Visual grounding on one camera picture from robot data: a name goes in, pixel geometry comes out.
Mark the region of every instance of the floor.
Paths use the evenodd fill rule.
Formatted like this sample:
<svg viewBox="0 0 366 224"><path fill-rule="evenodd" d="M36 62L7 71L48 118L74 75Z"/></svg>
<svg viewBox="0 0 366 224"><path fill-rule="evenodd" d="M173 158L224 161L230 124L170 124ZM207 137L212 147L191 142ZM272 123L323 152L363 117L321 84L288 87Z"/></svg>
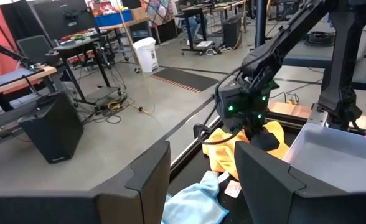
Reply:
<svg viewBox="0 0 366 224"><path fill-rule="evenodd" d="M248 26L239 49L224 52L222 55L203 55L186 52L181 55L184 46L178 40L170 41L157 48L156 53L161 69L174 67L214 79L222 79L225 74L239 66L242 59L253 46L255 22ZM193 113L206 102L213 93L209 88L201 93L193 93L174 85L161 82L147 75L146 80L135 74L135 65L118 63L116 68L123 77L128 95L137 105L151 110L155 103L155 112L145 115L136 108L128 107L120 113L119 124L89 123L79 142L74 157L65 162L50 165L42 158L32 143L17 138L0 144L0 191L2 190L89 190L106 179L117 174L124 166L144 152L150 145L167 134L180 122L184 124L166 139L171 142L171 155L174 160L193 140L192 127L201 123L213 107L213 102L205 105L198 113ZM282 91L300 88L295 93L300 104L310 106L317 101L320 92L322 70L299 67L283 67L277 74ZM80 78L80 86L88 94L97 85L104 85L98 72L75 72ZM152 90L153 98L148 92ZM273 100L284 101L279 95ZM366 115L366 91L357 91L358 106ZM28 140L25 134L20 139Z"/></svg>

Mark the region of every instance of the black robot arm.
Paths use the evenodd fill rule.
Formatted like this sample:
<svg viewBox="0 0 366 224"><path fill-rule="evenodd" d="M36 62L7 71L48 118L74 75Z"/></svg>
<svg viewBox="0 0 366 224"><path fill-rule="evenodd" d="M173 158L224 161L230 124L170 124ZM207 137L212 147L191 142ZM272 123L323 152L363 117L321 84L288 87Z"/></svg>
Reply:
<svg viewBox="0 0 366 224"><path fill-rule="evenodd" d="M10 58L13 58L14 60L21 61L22 66L26 69L32 68L31 66L33 66L35 64L31 60L29 60L27 57L16 54L13 51L3 47L2 45L0 45L0 53L7 55Z"/></svg>
<svg viewBox="0 0 366 224"><path fill-rule="evenodd" d="M331 65L333 75L328 73L324 76L319 104L338 123L344 124L340 124L340 127L347 126L349 121L360 117L361 111L353 100L355 93L351 81L360 36L366 25L366 0L307 0L269 42L250 52L243 60L235 78L236 85L223 88L217 86L216 110L230 132L236 134L244 129L251 142L257 142L253 138L259 136L262 138L259 142L277 142L274 135L263 129L270 91L278 88L273 78L288 52L328 12L337 38ZM278 145L258 147L270 150Z"/></svg>

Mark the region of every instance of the floor mat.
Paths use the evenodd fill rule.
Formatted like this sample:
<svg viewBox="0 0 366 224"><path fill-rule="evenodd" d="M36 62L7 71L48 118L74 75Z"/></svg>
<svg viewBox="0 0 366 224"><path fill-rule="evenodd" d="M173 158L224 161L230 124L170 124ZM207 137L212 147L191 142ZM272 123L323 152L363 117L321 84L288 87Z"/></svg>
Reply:
<svg viewBox="0 0 366 224"><path fill-rule="evenodd" d="M194 93L200 93L218 83L218 80L216 79L173 68L165 68L164 70L151 75L151 77Z"/></svg>

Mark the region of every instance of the white trash can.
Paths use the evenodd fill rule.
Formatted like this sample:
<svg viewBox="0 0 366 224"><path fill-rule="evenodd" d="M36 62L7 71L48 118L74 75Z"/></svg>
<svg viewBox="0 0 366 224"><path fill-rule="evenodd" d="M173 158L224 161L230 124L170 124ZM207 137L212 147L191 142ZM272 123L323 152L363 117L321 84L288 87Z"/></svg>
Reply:
<svg viewBox="0 0 366 224"><path fill-rule="evenodd" d="M152 37L141 39L133 44L138 53L138 59L143 72L152 72L158 68L156 55L156 40Z"/></svg>

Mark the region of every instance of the light blue cloth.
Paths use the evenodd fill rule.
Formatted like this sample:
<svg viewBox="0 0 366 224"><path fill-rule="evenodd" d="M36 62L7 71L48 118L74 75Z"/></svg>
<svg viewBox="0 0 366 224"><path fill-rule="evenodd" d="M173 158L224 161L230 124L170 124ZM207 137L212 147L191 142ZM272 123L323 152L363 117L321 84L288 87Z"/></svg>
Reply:
<svg viewBox="0 0 366 224"><path fill-rule="evenodd" d="M218 193L218 173L206 172L199 184L166 197L162 224L219 224L228 210L219 205Z"/></svg>

